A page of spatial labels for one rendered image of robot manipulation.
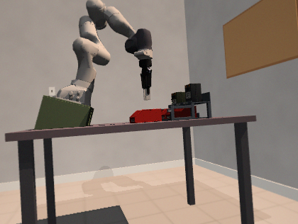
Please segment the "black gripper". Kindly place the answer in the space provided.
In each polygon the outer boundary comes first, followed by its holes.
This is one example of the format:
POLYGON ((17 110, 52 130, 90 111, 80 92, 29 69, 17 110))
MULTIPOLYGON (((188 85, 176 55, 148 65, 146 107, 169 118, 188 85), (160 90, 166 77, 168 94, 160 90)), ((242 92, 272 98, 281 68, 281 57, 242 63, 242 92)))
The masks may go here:
POLYGON ((142 68, 141 83, 143 89, 144 100, 150 100, 150 87, 151 87, 151 74, 152 60, 143 59, 139 60, 139 67, 142 68))

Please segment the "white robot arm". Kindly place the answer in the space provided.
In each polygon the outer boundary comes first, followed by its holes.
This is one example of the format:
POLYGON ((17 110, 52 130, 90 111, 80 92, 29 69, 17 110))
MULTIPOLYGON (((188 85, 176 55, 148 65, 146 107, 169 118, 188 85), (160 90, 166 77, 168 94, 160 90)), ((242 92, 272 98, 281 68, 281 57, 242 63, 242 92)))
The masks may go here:
POLYGON ((76 79, 71 81, 71 85, 60 89, 53 97, 91 106, 96 78, 96 70, 92 63, 105 66, 111 59, 96 30, 104 29, 108 23, 112 30, 128 38, 125 42, 126 52, 134 54, 138 60, 151 60, 153 50, 150 31, 141 28, 136 32, 113 6, 105 7, 105 3, 100 0, 87 0, 86 7, 89 16, 82 16, 79 19, 80 38, 77 38, 72 45, 78 61, 76 79))

